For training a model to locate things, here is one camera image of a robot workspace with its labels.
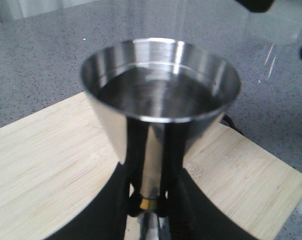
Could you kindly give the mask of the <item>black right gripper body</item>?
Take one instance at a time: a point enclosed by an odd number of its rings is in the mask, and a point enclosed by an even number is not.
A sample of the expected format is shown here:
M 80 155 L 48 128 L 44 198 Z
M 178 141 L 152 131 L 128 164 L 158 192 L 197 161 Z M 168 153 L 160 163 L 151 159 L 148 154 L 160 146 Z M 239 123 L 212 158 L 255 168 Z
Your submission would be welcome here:
M 273 0 L 236 0 L 252 13 L 267 12 L 273 4 Z

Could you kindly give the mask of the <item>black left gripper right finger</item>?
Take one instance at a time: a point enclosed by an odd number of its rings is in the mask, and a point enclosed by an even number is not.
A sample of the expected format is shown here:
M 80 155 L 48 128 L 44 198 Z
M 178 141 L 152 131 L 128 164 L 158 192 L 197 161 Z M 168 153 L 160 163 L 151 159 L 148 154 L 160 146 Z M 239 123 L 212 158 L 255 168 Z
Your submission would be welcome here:
M 216 207 L 183 166 L 218 122 L 170 123 L 165 129 L 161 191 L 168 192 L 165 213 L 173 240 L 255 239 Z

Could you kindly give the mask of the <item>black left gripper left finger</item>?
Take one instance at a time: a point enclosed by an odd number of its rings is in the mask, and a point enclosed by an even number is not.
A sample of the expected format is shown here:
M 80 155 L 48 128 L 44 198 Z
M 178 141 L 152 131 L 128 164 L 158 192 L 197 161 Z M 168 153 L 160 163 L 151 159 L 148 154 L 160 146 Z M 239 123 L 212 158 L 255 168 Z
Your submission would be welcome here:
M 129 189 L 141 187 L 146 125 L 127 118 L 126 158 L 98 195 L 75 218 L 50 235 L 52 240 L 120 240 L 124 238 L 129 212 Z

